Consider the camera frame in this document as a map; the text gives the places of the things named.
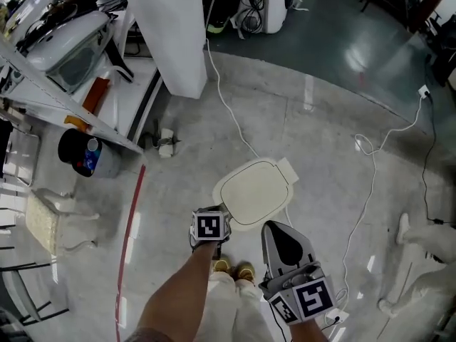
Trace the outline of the white ornate stool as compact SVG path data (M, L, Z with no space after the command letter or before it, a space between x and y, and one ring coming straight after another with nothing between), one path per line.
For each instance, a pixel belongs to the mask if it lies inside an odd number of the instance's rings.
M98 238L86 227L100 215L73 194L61 195L50 189L32 190L27 199L27 230L51 255L63 256L98 247Z

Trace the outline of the white rounded equipment case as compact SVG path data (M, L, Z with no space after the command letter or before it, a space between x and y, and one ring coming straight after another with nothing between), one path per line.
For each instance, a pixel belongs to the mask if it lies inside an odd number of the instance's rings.
M48 32L26 58L63 91L72 94L98 65L112 36L109 15L92 11Z

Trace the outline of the cream lidded trash bin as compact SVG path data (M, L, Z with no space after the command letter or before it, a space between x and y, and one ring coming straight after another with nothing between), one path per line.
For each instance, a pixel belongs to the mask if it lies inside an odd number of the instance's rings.
M284 157L251 160L214 186L212 199L231 214L231 228L245 232L263 225L290 203L299 176Z

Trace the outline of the person's right yellow shoe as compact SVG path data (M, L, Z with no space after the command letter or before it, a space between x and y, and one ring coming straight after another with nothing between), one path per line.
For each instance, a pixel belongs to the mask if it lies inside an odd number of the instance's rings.
M235 279L254 283L255 269L253 265L247 261L239 263L235 269Z

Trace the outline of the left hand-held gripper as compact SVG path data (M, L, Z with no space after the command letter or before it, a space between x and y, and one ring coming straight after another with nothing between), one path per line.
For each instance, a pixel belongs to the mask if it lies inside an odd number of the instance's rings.
M192 251L203 244L214 242L217 248L212 256L219 260L222 244L231 236L231 214L226 207L199 208L192 213L192 223L189 230L189 241Z

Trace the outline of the white square pillar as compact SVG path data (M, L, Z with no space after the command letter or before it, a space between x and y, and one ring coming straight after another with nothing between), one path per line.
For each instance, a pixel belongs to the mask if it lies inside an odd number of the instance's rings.
M207 82L202 0L128 0L164 83L198 99Z

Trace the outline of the orange pad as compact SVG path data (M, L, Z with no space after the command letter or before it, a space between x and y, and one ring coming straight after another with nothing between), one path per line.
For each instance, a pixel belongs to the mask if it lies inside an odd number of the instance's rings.
M88 94L85 96L82 107L89 113L94 114L100 100L104 97L105 92L108 89L109 83L109 79L97 77L90 87ZM92 127L92 125L86 121L72 115L67 115L64 123L71 124L75 126L79 131L84 133L86 133Z

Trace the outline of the person's left yellow shoe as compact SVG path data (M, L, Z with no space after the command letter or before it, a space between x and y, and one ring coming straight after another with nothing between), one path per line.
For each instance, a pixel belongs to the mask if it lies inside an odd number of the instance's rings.
M212 263L212 271L231 274L231 272L232 272L231 261L228 258L220 258L218 260L214 260Z

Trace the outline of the person's left forearm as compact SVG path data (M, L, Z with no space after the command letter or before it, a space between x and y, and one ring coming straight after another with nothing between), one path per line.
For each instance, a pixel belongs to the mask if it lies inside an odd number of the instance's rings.
M124 342L193 342L200 327L217 243L199 245L147 301Z

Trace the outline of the grey waste bin black bag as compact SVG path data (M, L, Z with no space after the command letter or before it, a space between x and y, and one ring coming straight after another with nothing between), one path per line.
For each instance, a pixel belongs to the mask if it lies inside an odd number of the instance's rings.
M84 152L91 138L96 138L99 142L96 151L98 161L93 172L82 166ZM114 149L100 138L73 128L62 134L58 144L58 157L61 162L69 164L75 172L87 178L115 178L120 171L121 159Z

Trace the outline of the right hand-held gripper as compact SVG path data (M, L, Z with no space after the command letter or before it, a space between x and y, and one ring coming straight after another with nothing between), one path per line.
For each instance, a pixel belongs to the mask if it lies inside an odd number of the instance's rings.
M307 237L286 224L269 220L261 229L261 245L269 274L259 288L285 324L303 323L335 308L332 287L315 261ZM280 266L302 267L280 276Z

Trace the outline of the person's yellow shoe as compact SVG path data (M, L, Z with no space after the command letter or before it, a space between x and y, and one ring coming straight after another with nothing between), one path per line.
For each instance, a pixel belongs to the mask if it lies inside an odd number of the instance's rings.
M253 265L247 261L239 263L235 269L235 279L254 283L255 269Z
M214 260L212 263L212 271L231 274L231 272L232 272L231 261L228 258L220 258L218 260Z

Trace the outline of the person's cream trousers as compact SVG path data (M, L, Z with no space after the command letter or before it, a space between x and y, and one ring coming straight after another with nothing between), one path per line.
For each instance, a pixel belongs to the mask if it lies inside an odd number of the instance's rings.
M195 342L274 342L260 306L259 289L252 282L212 273Z

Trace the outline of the blue snack wrapper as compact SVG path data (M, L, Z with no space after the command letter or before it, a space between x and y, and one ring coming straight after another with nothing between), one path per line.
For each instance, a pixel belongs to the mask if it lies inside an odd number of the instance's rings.
M87 170L93 172L95 170L96 164L98 161L98 157L96 152L90 151L86 149L83 156L82 166Z

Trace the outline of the white backpack shell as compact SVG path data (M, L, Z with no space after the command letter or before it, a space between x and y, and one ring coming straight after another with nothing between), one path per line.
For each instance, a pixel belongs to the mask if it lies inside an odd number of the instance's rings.
M243 33L277 33L293 6L294 0L240 0L231 23L240 38Z

